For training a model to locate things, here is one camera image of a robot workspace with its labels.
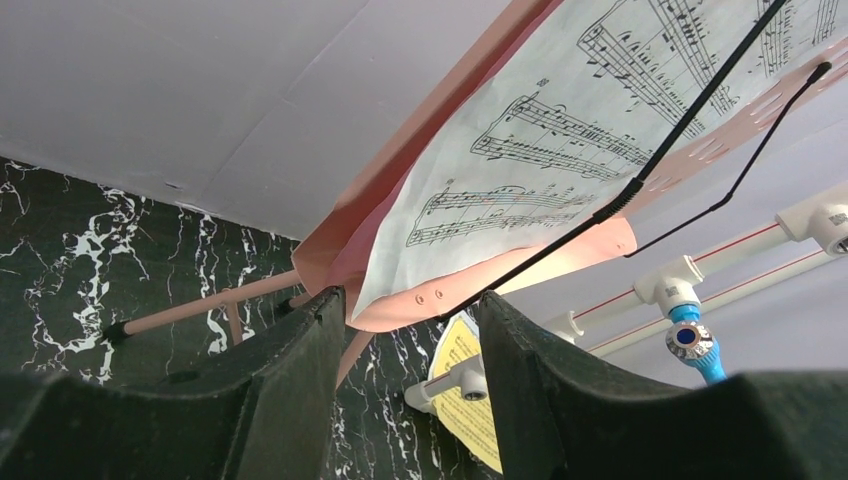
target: dark green plastic object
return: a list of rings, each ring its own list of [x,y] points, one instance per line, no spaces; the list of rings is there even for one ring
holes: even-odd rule
[[[155,386],[0,376],[0,479],[318,479],[344,312],[328,289]]]
[[[584,352],[494,293],[477,318],[507,480],[848,479],[848,373],[687,390]]]

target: blue valve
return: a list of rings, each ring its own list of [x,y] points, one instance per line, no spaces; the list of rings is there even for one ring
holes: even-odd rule
[[[699,322],[697,305],[681,305],[669,312],[674,325],[668,329],[665,344],[678,360],[698,370],[707,384],[725,380],[721,365],[721,348],[709,328]]]

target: musical notes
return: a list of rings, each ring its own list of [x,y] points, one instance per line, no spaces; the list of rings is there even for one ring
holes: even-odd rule
[[[662,38],[672,51],[679,54],[699,88],[706,88],[715,75],[715,55],[710,55],[704,45],[709,35],[703,18],[685,0],[650,0],[654,14],[662,24]],[[727,90],[719,90],[710,97],[710,104],[719,115],[733,108],[734,101]]]
[[[565,113],[565,107],[549,107],[536,100],[536,95],[523,96],[506,110],[506,121],[513,118],[524,120],[552,134],[560,134],[588,145],[594,145],[616,156],[623,157],[634,165],[644,165],[648,153],[643,152],[624,138],[607,130],[578,120]]]
[[[757,0],[757,10],[762,15],[771,5],[772,0]],[[767,77],[780,71],[792,58],[792,18],[795,16],[795,8],[792,2],[786,2],[786,6],[780,9],[775,17],[766,25],[760,36],[760,49],[762,50],[762,66]]]
[[[571,221],[576,216],[576,213],[538,215],[535,217],[530,215],[492,215],[488,218],[475,218],[474,220],[464,222],[440,224],[433,227],[413,230],[406,241],[406,246],[412,247],[421,244],[433,244],[437,241],[445,241],[450,240],[453,237],[467,236],[474,232],[489,230],[492,228],[506,230],[532,226],[553,228]]]
[[[451,193],[450,187],[430,197],[415,221],[406,246],[448,241],[454,237],[490,229],[526,227],[554,228],[573,220],[598,200],[597,195],[574,195],[573,188],[554,191],[555,184],[541,192],[508,185],[488,192]],[[514,207],[533,207],[510,214]]]
[[[819,8],[816,15],[816,29],[813,34],[813,45],[827,40],[833,33],[836,24],[836,9],[839,0],[819,0]]]
[[[657,9],[664,8],[659,4],[667,2],[652,0],[650,3],[652,8]],[[663,120],[674,125],[683,117],[689,106],[682,90],[677,87],[680,74],[683,71],[691,74],[692,68],[696,70],[712,68],[715,58],[710,57],[703,48],[699,48],[698,32],[703,29],[700,20],[697,23],[698,26],[694,27],[691,23],[694,20],[682,24],[677,20],[669,23],[665,21],[665,15],[663,15],[660,18],[657,33],[642,34],[638,36],[639,38],[632,30],[625,30],[625,26],[618,27],[617,34],[610,30],[615,27],[609,27],[608,24],[626,25],[621,19],[632,16],[633,13],[630,10],[639,7],[641,7],[640,4],[632,2],[616,2],[603,17],[580,36],[577,47],[589,57],[589,65],[599,67],[594,74],[595,78],[603,78],[605,73],[609,73],[625,90],[630,92],[631,98],[638,99],[653,109]],[[685,11],[687,13],[684,20],[691,18],[689,9]],[[681,53],[688,51],[697,51],[702,58],[690,60],[688,64],[682,62]],[[663,54],[668,52],[673,52],[670,56],[676,61],[664,60]],[[708,74],[708,71],[698,72],[699,78]],[[695,138],[705,129],[704,124],[696,119],[687,127],[685,135]]]
[[[569,197],[561,193],[536,193],[524,187],[510,185],[496,188],[488,192],[444,192],[430,197],[424,207],[428,215],[435,210],[450,210],[453,208],[489,207],[493,205],[532,205],[551,209],[561,209],[582,206],[597,200],[595,195],[577,195]]]
[[[538,165],[542,168],[568,170],[579,173],[585,178],[612,180],[619,176],[619,172],[595,165],[592,162],[577,159],[562,152],[556,152],[549,148],[535,147],[520,141],[500,140],[488,135],[482,136],[474,142],[471,146],[471,153],[485,155],[490,160],[506,158],[517,162]]]

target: marble pattern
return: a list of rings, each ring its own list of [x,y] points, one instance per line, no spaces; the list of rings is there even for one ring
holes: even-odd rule
[[[224,351],[212,311],[115,349],[102,326],[291,268],[296,242],[0,159],[0,368],[152,383]],[[241,306],[245,336],[278,320],[283,291]],[[338,392],[325,479],[493,479],[402,389],[425,374],[441,331],[380,335]]]

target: sheet music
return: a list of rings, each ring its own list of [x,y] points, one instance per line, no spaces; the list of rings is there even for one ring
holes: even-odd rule
[[[566,0],[419,157],[378,230],[375,299],[549,243],[644,165],[771,0]],[[848,5],[789,0],[675,148],[829,43]]]

